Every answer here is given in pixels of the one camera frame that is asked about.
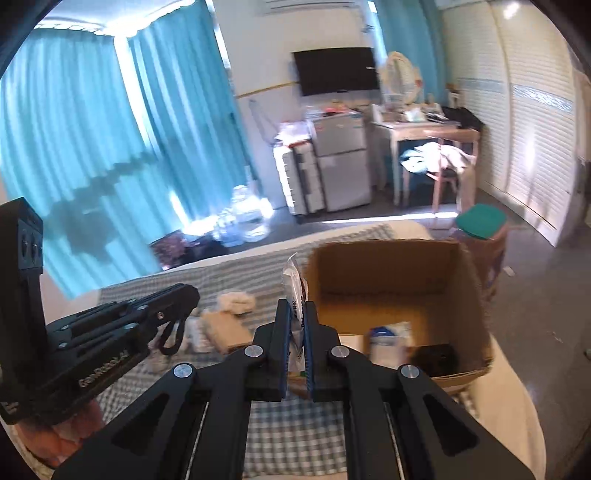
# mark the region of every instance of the air conditioner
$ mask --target air conditioner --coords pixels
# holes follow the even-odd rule
[[[357,0],[260,0],[263,14],[307,8],[356,7]]]

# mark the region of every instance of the cardboard box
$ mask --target cardboard box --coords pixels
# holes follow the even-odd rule
[[[456,241],[373,240],[326,244],[306,269],[320,323],[339,334],[411,323],[415,347],[450,344],[459,372],[433,380],[456,391],[490,370],[492,347],[479,280]],[[364,344],[368,353],[368,340]]]

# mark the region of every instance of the mini fridge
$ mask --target mini fridge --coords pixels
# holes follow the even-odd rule
[[[337,212],[371,202],[365,129],[360,113],[309,122],[326,210]]]

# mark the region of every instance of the television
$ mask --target television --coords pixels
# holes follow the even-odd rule
[[[378,90],[371,48],[323,48],[293,53],[303,96]]]

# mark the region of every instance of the white wardrobe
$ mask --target white wardrobe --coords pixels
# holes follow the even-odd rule
[[[527,2],[477,2],[442,17],[449,81],[486,124],[479,187],[556,246],[582,215],[588,160],[577,156],[577,132],[586,131],[577,129],[577,109],[585,106],[568,45]]]

